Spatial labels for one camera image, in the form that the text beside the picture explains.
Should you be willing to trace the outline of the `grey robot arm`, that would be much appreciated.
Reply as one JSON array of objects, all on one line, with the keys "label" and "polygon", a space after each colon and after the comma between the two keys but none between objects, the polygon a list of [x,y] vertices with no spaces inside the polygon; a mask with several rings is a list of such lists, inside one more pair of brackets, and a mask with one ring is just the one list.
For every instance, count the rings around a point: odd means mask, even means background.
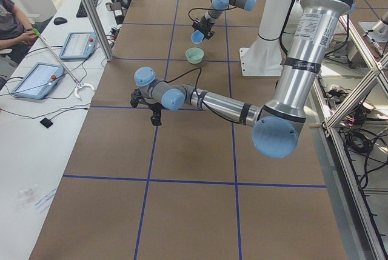
[{"label": "grey robot arm", "polygon": [[191,41],[194,44],[200,44],[203,40],[210,39],[214,35],[212,27],[224,11],[241,8],[250,12],[255,4],[256,0],[211,0],[210,6],[205,9],[205,14],[193,20],[194,32],[191,35]]},{"label": "grey robot arm", "polygon": [[134,74],[131,105],[148,106],[152,124],[161,124],[162,109],[189,104],[253,128],[255,148],[271,158],[290,155],[306,121],[304,105],[339,18],[355,0],[266,0],[257,40],[240,50],[245,76],[278,76],[274,97],[263,106],[237,101],[196,85],[165,81],[150,67]]}]

